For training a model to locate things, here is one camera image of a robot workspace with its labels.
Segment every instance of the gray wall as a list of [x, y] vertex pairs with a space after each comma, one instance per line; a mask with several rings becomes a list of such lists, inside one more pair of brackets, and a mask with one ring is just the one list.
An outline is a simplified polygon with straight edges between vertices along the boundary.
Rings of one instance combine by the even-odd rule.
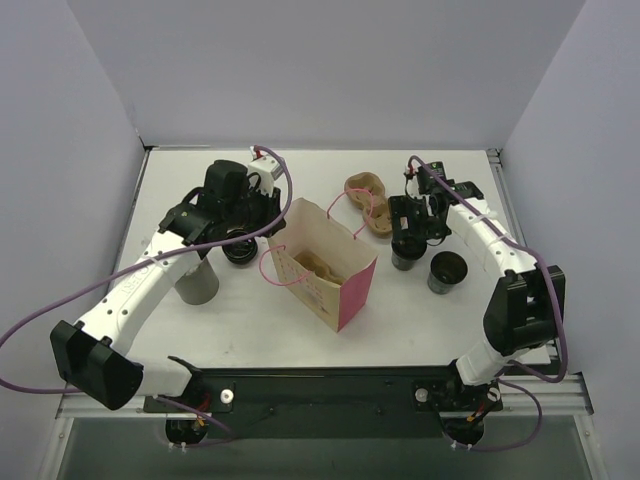
[[583, 0], [69, 0], [145, 144], [506, 142]]
[[[63, 0], [0, 5], [0, 330], [112, 268], [143, 151]], [[60, 386], [48, 334], [89, 299], [36, 320], [0, 374]], [[0, 389], [2, 478], [33, 479], [59, 396]]]
[[505, 149], [527, 241], [568, 277], [583, 370], [613, 478], [638, 478], [640, 3], [589, 0]]

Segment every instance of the bag handle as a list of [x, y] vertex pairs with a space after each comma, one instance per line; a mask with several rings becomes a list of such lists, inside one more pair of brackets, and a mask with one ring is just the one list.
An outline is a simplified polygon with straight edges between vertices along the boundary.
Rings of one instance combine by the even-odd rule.
[[338, 202], [338, 200], [340, 200], [340, 198], [342, 198], [344, 195], [346, 195], [349, 192], [368, 193], [369, 197], [371, 197], [371, 206], [369, 207], [369, 215], [367, 215], [367, 219], [364, 221], [364, 224], [353, 233], [353, 239], [355, 240], [356, 237], [360, 234], [360, 232], [365, 229], [365, 227], [371, 220], [371, 216], [373, 215], [373, 194], [369, 190], [367, 190], [366, 188], [348, 188], [347, 190], [342, 192], [340, 195], [338, 195], [336, 199], [331, 203], [331, 205], [329, 205], [329, 208], [327, 208], [327, 218], [331, 218], [331, 216], [329, 215], [329, 212], [331, 211], [333, 206]]
[[275, 247], [271, 247], [269, 250], [266, 250], [262, 255], [260, 255], [260, 261], [258, 262], [258, 269], [260, 270], [260, 275], [262, 275], [262, 278], [264, 278], [267, 282], [269, 282], [271, 285], [275, 285], [276, 287], [288, 287], [289, 285], [293, 285], [295, 283], [301, 282], [302, 280], [304, 280], [305, 278], [307, 278], [309, 275], [313, 273], [311, 270], [308, 270], [307, 273], [303, 273], [294, 281], [287, 282], [287, 283], [276, 282], [275, 280], [271, 280], [269, 277], [267, 277], [267, 274], [264, 273], [264, 269], [262, 268], [262, 262], [264, 261], [264, 257], [266, 257], [267, 254], [271, 253], [273, 250], [278, 250], [280, 248], [284, 250], [287, 247], [284, 245], [276, 245]]

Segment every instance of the white surface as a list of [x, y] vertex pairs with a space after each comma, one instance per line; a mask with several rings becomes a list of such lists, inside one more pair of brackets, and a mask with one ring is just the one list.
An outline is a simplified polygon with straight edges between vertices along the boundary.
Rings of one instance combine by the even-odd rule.
[[[142, 147], [62, 0], [0, 2], [0, 329], [113, 268]], [[49, 332], [96, 297], [35, 320], [0, 374], [61, 387]], [[0, 389], [2, 478], [33, 479], [59, 395]]]
[[527, 241], [567, 275], [571, 370], [614, 479], [640, 470], [638, 18], [637, 0], [588, 1], [505, 150]]
[[147, 145], [502, 147], [583, 0], [69, 0]]
[[[370, 170], [380, 176], [388, 194], [404, 188], [407, 151], [280, 151], [294, 181], [294, 198], [304, 196], [323, 207], [342, 191], [348, 176]], [[447, 174], [473, 180], [506, 224], [487, 157], [482, 151], [421, 152], [424, 160], [443, 160]], [[248, 163], [248, 149], [234, 151], [153, 151], [123, 251], [121, 267], [134, 262], [165, 212], [197, 185], [206, 168], [224, 158]], [[284, 189], [283, 180], [278, 182]], [[332, 215], [352, 230], [362, 222], [345, 198]], [[429, 248], [410, 272], [391, 265], [390, 240], [363, 239], [380, 256], [365, 307], [339, 333], [329, 329], [286, 288], [267, 284], [257, 261], [249, 268], [231, 265], [220, 249], [209, 254], [220, 278], [220, 291], [208, 304], [184, 304], [169, 292], [142, 327], [131, 356], [177, 355], [199, 367], [302, 367], [447, 365], [469, 349], [482, 332], [482, 317], [496, 279], [490, 279], [462, 240], [451, 237]], [[266, 240], [260, 240], [264, 251]], [[432, 294], [426, 279], [429, 261], [443, 248], [467, 259], [467, 279], [449, 295]], [[267, 268], [275, 278], [275, 269]], [[549, 361], [545, 349], [525, 361]]]

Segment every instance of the cup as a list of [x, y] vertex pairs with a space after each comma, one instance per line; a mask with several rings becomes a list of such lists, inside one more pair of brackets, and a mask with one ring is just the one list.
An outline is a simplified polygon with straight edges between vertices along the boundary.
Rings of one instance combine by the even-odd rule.
[[[248, 232], [242, 229], [231, 230], [227, 234], [227, 239], [238, 238], [247, 235]], [[255, 238], [244, 240], [242, 242], [231, 243], [222, 247], [222, 252], [234, 265], [247, 265], [253, 260], [258, 253], [258, 244]]]
[[468, 273], [467, 262], [454, 252], [440, 252], [431, 259], [427, 285], [433, 293], [444, 295], [462, 282]]
[[406, 272], [413, 268], [416, 261], [422, 258], [426, 251], [426, 242], [424, 244], [391, 242], [391, 263], [398, 270]]

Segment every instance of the paper bag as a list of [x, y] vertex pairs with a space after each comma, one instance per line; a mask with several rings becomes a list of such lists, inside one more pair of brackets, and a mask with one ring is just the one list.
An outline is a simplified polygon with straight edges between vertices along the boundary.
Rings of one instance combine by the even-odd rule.
[[[378, 257], [377, 251], [357, 238], [345, 226], [329, 217], [315, 203], [299, 198], [285, 217], [287, 226], [269, 238], [269, 248], [281, 284], [334, 331], [340, 331], [367, 301]], [[295, 260], [311, 252], [324, 260], [339, 285], [320, 278]]]

